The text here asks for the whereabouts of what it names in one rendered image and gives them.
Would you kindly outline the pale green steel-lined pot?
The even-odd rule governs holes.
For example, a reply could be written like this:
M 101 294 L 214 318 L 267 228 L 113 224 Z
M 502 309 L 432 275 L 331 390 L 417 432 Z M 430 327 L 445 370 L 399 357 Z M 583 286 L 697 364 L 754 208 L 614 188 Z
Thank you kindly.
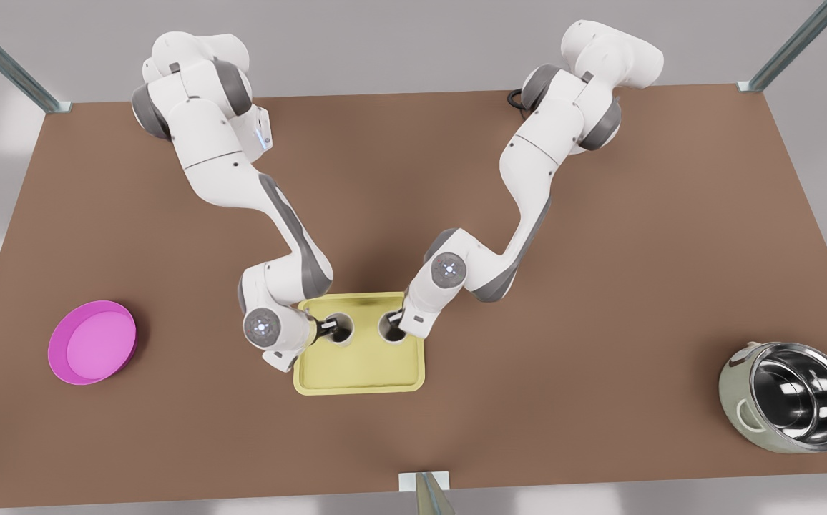
M 718 395 L 734 429 L 754 446 L 827 452 L 827 355 L 819 350 L 749 342 L 724 362 Z

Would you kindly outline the yellow rectangular tray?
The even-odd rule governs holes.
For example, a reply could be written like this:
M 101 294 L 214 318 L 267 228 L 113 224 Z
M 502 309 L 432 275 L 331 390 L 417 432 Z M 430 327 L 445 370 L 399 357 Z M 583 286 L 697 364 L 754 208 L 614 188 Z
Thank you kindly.
M 333 314 L 352 320 L 348 345 L 318 339 L 293 366 L 293 385 L 306 396 L 403 393 L 426 380 L 424 340 L 407 335 L 390 342 L 382 333 L 386 314 L 403 304 L 401 291 L 342 293 L 304 300 L 299 309 L 319 320 Z

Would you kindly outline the pink round bowl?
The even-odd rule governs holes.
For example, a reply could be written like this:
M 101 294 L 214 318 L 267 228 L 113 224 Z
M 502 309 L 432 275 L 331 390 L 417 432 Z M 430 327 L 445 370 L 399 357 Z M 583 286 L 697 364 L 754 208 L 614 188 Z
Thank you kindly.
M 90 385 L 125 368 L 135 355 L 137 338 L 134 316 L 126 307 L 116 301 L 90 301 L 57 323 L 47 361 L 61 381 Z

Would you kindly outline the silver frame post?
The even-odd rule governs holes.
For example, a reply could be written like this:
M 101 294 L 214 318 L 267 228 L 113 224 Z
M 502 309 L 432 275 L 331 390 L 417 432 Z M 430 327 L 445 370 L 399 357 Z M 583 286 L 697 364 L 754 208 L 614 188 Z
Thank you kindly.
M 45 114 L 69 113 L 72 102 L 61 102 L 16 62 L 0 45 L 0 73 Z
M 447 498 L 450 476 L 447 471 L 417 471 L 400 473 L 400 492 L 416 493 L 417 515 L 456 515 Z
M 736 82 L 737 90 L 739 92 L 764 92 L 826 27 L 827 0 L 823 0 L 811 16 L 776 50 L 753 77 L 747 81 Z

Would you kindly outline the white IKEA cup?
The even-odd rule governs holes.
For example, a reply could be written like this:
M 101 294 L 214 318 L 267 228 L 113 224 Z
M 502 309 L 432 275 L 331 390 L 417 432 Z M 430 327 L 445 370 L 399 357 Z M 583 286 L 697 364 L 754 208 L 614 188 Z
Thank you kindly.
M 345 348 L 348 346 L 353 338 L 355 330 L 355 323 L 351 316 L 347 313 L 332 313 L 326 318 L 335 318 L 338 320 L 339 325 L 341 325 L 341 331 L 338 335 L 336 335 L 333 340 L 330 338 L 326 338 L 326 340 L 334 343 L 334 345 L 337 345 L 339 348 Z
M 390 343 L 390 345 L 400 345 L 401 342 L 406 338 L 408 335 L 407 332 L 403 331 L 394 332 L 394 330 L 388 329 L 388 313 L 382 314 L 381 318 L 378 319 L 377 330 L 378 334 L 384 339 L 385 342 Z

